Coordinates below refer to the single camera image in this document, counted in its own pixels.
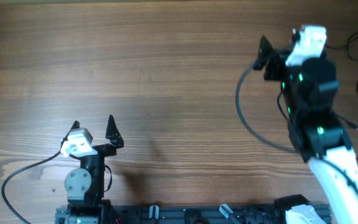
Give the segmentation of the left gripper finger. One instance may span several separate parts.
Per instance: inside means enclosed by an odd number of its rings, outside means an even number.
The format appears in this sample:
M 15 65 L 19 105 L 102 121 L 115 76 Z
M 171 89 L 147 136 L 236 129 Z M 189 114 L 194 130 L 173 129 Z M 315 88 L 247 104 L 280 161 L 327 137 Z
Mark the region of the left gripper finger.
M 118 128 L 114 120 L 114 116 L 111 114 L 109 115 L 105 138 L 108 139 L 110 144 L 113 145 L 115 148 L 124 147 L 124 140 L 120 132 L 118 131 Z
M 63 143 L 64 143 L 65 141 L 68 140 L 68 135 L 69 135 L 69 133 L 70 133 L 72 130 L 74 130 L 74 129 L 78 129 L 79 127 L 80 127 L 80 122 L 79 122 L 79 121 L 74 121 L 74 123 L 72 124 L 70 130 L 67 132 L 66 136 L 61 140 L 61 146 L 63 145 Z

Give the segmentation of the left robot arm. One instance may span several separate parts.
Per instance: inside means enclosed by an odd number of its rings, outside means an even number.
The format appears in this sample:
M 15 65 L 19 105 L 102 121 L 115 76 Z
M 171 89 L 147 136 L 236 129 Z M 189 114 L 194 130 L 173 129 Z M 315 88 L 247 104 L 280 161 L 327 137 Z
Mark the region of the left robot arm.
M 113 115 L 109 115 L 106 127 L 106 144 L 92 145 L 93 137 L 86 128 L 75 121 L 62 139 L 60 152 L 80 162 L 65 178 L 68 205 L 56 209 L 55 223 L 64 224 L 104 224 L 120 223 L 121 217 L 111 201 L 104 198 L 112 183 L 104 184 L 104 173 L 110 168 L 105 158 L 115 156 L 117 150 L 124 147 Z

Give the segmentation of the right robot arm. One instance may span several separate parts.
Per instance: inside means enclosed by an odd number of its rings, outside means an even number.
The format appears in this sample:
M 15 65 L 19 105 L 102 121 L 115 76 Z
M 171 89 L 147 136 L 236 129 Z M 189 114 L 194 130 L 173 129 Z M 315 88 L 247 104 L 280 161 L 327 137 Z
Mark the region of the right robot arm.
M 298 65 L 287 60 L 301 40 L 274 49 L 261 37 L 252 70 L 264 70 L 265 80 L 281 83 L 288 110 L 290 141 L 324 190 L 339 223 L 358 223 L 358 164 L 356 153 L 333 103 L 339 89 L 336 66 L 324 52 L 306 57 Z

